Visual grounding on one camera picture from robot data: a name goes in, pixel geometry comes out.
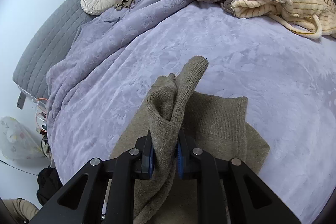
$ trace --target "electrical cord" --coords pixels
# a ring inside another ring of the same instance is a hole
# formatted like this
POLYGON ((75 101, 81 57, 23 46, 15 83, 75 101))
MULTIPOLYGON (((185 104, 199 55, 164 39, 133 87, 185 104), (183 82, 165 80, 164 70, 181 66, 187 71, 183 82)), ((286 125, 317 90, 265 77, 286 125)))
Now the electrical cord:
POLYGON ((2 163, 4 163, 4 164, 10 166, 10 167, 13 167, 13 168, 16 169, 16 170, 20 170, 20 171, 25 172, 25 173, 27 173, 27 174, 31 174, 31 175, 37 176, 37 175, 35 175, 35 174, 33 174, 33 173, 29 173, 29 172, 27 172, 27 171, 24 171, 24 170, 21 170, 21 169, 19 169, 19 168, 16 168, 16 167, 14 167, 14 166, 12 166, 12 165, 10 165, 10 164, 4 162, 3 160, 0 160, 0 161, 1 161, 2 163))
POLYGON ((42 143, 43 143, 43 138, 41 140, 41 150, 42 150, 43 155, 48 159, 47 155, 44 153, 44 150, 43 150, 43 147, 42 147, 42 143))
MULTIPOLYGON (((36 99, 36 101, 38 102, 38 101, 40 101, 40 100, 48 100, 48 99, 46 99, 46 98, 38 98, 38 99, 36 99)), ((42 110, 42 112, 40 112, 40 113, 38 113, 38 114, 36 114, 36 117, 35 117, 35 121, 36 121, 36 124, 37 124, 37 126, 40 128, 40 130, 42 130, 43 132, 47 132, 46 130, 44 130, 40 125, 39 125, 39 123, 37 122, 37 117, 38 117, 38 115, 42 115, 43 116, 43 118, 45 119, 46 117, 47 117, 47 114, 45 113, 45 111, 37 104, 37 110, 38 109, 41 109, 42 110)))

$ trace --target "white wall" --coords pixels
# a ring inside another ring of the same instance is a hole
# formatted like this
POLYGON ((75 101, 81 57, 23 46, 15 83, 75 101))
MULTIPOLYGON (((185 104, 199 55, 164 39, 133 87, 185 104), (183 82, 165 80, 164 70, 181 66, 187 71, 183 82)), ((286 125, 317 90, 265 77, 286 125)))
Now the white wall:
MULTIPOLYGON (((11 116, 26 126, 30 132, 36 129, 36 105, 26 100, 23 110, 16 107, 20 91, 12 81, 14 69, 27 44, 44 21, 65 0, 0 0, 0 117, 11 116)), ((31 173, 47 165, 47 161, 9 162, 31 173)), ((0 196, 35 198, 36 177, 15 170, 0 162, 0 196), (24 194, 21 188, 28 187, 24 194)))

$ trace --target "person's leg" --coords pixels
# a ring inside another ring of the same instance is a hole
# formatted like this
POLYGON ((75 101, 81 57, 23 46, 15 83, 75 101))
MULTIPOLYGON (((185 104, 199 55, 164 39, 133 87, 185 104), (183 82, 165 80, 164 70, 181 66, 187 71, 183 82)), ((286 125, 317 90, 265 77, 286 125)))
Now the person's leg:
POLYGON ((13 218, 16 221, 30 221, 39 211, 31 202, 22 199, 3 199, 2 200, 13 218))

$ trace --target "black bag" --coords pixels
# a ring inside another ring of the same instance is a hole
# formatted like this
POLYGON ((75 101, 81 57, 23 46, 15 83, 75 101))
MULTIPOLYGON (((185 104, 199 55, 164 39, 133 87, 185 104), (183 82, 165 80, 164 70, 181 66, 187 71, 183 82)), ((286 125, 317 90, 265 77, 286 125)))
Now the black bag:
POLYGON ((51 197, 63 186, 57 170, 52 167, 44 168, 37 176, 39 189, 36 196, 41 205, 51 199, 51 197))

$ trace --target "metal screw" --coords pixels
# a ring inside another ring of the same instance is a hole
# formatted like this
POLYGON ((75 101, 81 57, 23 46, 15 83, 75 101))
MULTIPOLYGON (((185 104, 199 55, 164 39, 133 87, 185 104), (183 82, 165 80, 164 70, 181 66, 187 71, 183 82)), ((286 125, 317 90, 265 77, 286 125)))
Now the metal screw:
POLYGON ((93 158, 92 160, 90 160, 90 164, 92 165, 92 166, 96 166, 96 165, 98 165, 100 163, 100 159, 98 159, 98 158, 93 158))
POLYGON ((135 155, 139 154, 140 151, 139 151, 139 149, 137 149, 137 148, 132 148, 132 149, 129 151, 129 153, 130 153, 132 156, 135 156, 135 155))
POLYGON ((200 154, 203 153, 203 150, 201 148, 196 147, 196 148, 193 149, 193 153, 195 155, 200 155, 200 154))
POLYGON ((232 162, 232 164, 235 165, 235 166, 239 166, 239 165, 241 165, 241 163, 242 163, 242 161, 241 161, 240 159, 238 159, 238 158, 233 158, 233 159, 231 160, 231 162, 232 162))

